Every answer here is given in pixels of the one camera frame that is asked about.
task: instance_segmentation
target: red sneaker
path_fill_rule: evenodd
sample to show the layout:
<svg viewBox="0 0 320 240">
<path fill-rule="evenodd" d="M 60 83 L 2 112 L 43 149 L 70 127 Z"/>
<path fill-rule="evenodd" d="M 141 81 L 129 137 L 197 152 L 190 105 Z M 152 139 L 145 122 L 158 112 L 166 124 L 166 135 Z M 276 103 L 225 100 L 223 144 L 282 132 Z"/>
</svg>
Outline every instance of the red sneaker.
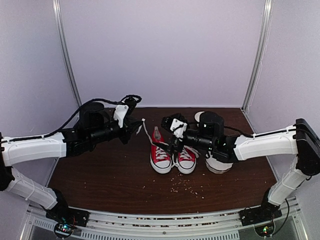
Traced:
<svg viewBox="0 0 320 240">
<path fill-rule="evenodd" d="M 154 127 L 151 139 L 154 143 L 164 143 L 164 138 L 157 126 Z M 167 174 L 171 170 L 172 161 L 170 155 L 153 144 L 151 145 L 150 162 L 153 169 L 159 174 Z"/>
<path fill-rule="evenodd" d="M 182 152 L 177 156 L 177 168 L 183 174 L 190 174 L 196 168 L 197 158 L 199 157 L 196 150 L 190 147 L 184 147 Z"/>
</svg>

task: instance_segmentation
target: robotic arm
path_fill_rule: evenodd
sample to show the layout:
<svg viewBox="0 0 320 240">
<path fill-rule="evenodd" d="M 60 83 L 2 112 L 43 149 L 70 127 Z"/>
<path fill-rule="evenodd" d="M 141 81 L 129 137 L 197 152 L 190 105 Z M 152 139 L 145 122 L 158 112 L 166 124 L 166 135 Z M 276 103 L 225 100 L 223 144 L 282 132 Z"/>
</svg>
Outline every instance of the robotic arm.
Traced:
<svg viewBox="0 0 320 240">
<path fill-rule="evenodd" d="M 97 101 L 117 104 L 113 116 L 110 117 L 104 105 Z M 97 98 L 83 104 L 52 133 L 21 138 L 2 137 L 0 133 L 0 191 L 18 194 L 40 204 L 47 217 L 58 223 L 85 227 L 89 217 L 87 211 L 69 208 L 59 190 L 34 182 L 12 166 L 36 159 L 77 156 L 115 138 L 127 144 L 131 134 L 143 123 L 130 116 L 140 101 L 136 95 L 128 95 L 120 102 Z M 79 119 L 74 127 L 64 128 L 77 113 Z"/>
<path fill-rule="evenodd" d="M 198 129 L 190 129 L 179 113 L 164 117 L 161 126 L 173 137 L 169 145 L 153 144 L 169 154 L 182 151 L 185 145 L 193 147 L 214 158 L 217 169 L 223 165 L 228 169 L 233 163 L 260 156 L 296 155 L 283 178 L 265 192 L 261 206 L 239 212 L 243 226 L 281 217 L 279 208 L 286 198 L 305 180 L 320 173 L 320 140 L 304 119 L 297 119 L 294 125 L 277 131 L 253 135 L 224 126 L 224 119 L 210 111 L 200 115 Z M 226 136 L 224 128 L 242 135 Z"/>
</svg>

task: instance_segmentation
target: shoe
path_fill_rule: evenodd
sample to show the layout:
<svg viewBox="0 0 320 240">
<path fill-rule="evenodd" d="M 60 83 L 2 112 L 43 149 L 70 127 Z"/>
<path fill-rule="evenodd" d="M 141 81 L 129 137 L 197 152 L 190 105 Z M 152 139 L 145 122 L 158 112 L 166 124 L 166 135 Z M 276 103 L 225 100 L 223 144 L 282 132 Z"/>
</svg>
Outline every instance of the shoe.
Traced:
<svg viewBox="0 0 320 240">
<path fill-rule="evenodd" d="M 190 147 L 184 147 L 182 152 L 177 154 L 175 165 L 183 174 L 190 174 L 196 168 L 198 153 Z"/>
<path fill-rule="evenodd" d="M 157 126 L 154 127 L 151 139 L 154 143 L 164 142 L 164 138 Z M 167 174 L 171 170 L 172 161 L 170 155 L 153 144 L 151 145 L 150 163 L 153 169 L 159 174 Z"/>
<path fill-rule="evenodd" d="M 220 162 L 209 154 L 209 157 L 205 159 L 205 165 L 214 174 L 224 174 L 231 169 L 233 163 Z"/>
</svg>

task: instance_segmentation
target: wooden table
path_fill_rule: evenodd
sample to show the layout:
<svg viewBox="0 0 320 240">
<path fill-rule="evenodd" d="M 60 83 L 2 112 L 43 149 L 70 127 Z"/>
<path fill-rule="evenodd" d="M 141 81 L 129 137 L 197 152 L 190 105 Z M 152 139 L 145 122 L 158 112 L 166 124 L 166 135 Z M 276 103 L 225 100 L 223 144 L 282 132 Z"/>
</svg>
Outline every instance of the wooden table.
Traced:
<svg viewBox="0 0 320 240">
<path fill-rule="evenodd" d="M 194 121 L 194 114 L 204 110 L 221 115 L 225 125 L 252 133 L 237 108 L 136 108 L 132 115 L 146 119 L 150 134 L 159 126 L 169 141 L 170 133 L 160 128 L 162 117 L 182 113 Z M 127 145 L 115 139 L 99 144 L 93 152 L 60 159 L 49 186 L 61 190 L 72 207 L 127 214 L 186 214 L 259 205 L 275 182 L 265 157 L 235 163 L 224 174 L 210 172 L 203 157 L 189 175 L 176 167 L 159 174 L 150 165 L 150 142 L 142 130 Z"/>
</svg>

